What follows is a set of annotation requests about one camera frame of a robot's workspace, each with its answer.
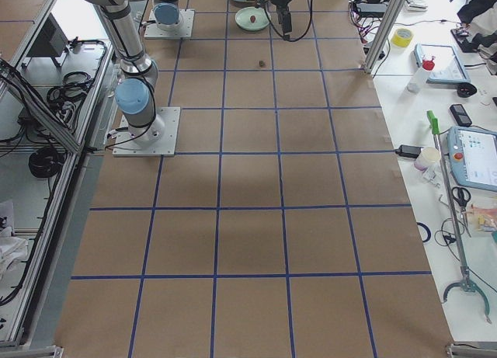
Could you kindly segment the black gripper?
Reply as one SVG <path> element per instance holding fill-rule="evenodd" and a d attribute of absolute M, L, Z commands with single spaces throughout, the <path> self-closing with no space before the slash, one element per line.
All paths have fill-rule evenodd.
<path fill-rule="evenodd" d="M 270 0 L 270 2 L 277 7 L 278 22 L 285 40 L 290 39 L 290 34 L 292 32 L 291 13 L 287 8 L 291 1 L 292 0 Z"/>

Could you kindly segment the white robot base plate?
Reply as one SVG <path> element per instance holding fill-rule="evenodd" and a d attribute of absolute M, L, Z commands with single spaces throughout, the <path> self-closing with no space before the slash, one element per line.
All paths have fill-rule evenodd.
<path fill-rule="evenodd" d="M 181 109 L 179 107 L 158 107 L 154 123 L 147 132 L 137 128 L 119 132 L 117 146 L 113 147 L 115 157 L 152 157 L 164 155 L 172 157 L 176 152 Z"/>

